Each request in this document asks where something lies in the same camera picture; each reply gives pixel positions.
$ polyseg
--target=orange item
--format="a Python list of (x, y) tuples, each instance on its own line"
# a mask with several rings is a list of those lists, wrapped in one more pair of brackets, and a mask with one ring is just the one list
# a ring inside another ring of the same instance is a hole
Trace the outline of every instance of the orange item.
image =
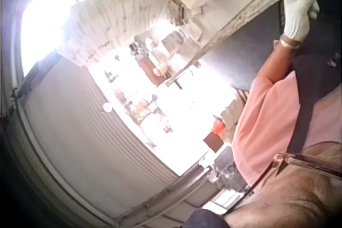
[(214, 125), (212, 128), (212, 133), (218, 135), (219, 133), (221, 133), (224, 129), (226, 128), (226, 125), (223, 123), (221, 118), (216, 118), (216, 120), (214, 121)]

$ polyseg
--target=gold bracelet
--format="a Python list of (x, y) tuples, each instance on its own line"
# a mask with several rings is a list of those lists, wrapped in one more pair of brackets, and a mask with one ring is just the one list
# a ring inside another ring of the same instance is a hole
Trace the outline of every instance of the gold bracelet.
[(296, 49), (299, 48), (299, 45), (296, 46), (296, 47), (293, 47), (293, 46), (291, 46), (290, 44), (287, 44), (283, 39), (280, 39), (279, 41), (280, 41), (280, 43), (282, 44), (282, 46), (285, 47), (286, 49), (289, 49), (289, 50), (296, 50)]
[(289, 37), (287, 37), (285, 34), (280, 36), (280, 40), (283, 41), (282, 45), (284, 47), (289, 46), (291, 49), (298, 49), (299, 46), (302, 44), (300, 41), (292, 40)]

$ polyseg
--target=bare skin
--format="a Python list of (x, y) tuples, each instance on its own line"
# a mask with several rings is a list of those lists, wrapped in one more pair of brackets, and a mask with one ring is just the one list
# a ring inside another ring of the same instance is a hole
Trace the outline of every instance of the bare skin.
[[(341, 144), (324, 142), (304, 150), (304, 154), (341, 163)], [(341, 181), (288, 166), (275, 177), (276, 170), (248, 203), (226, 217), (231, 228), (321, 227), (322, 222), (342, 204)]]
[(293, 59), (293, 52), (282, 44), (275, 43), (274, 50), (266, 62), (260, 68), (257, 77), (268, 78), (272, 83), (276, 83), (285, 77), (285, 74)]

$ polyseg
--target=bright window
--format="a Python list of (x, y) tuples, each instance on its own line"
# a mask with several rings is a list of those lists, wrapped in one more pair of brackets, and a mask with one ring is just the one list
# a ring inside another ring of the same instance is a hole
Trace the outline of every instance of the bright window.
[(61, 42), (61, 27), (72, 5), (83, 0), (32, 0), (21, 26), (21, 58), (24, 76)]
[[(89, 72), (124, 123), (178, 175), (207, 153), (209, 147), (203, 139), (214, 120), (210, 110), (201, 103), (196, 105), (196, 101), (194, 104), (190, 94), (176, 84), (156, 88), (129, 48), (116, 48), (90, 66)], [(143, 111), (136, 111), (135, 107), (150, 103), (152, 95), (157, 99)]]
[(236, 192), (234, 190), (223, 190), (211, 201), (206, 203), (203, 208), (211, 210), (212, 212), (222, 215), (224, 214), (233, 204), (235, 204), (243, 193)]

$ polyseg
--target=white glove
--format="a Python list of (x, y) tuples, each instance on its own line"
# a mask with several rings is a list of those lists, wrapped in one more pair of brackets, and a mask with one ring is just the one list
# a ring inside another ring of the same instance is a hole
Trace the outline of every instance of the white glove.
[(285, 36), (303, 42), (310, 30), (309, 16), (316, 19), (320, 11), (317, 0), (284, 0), (284, 8)]

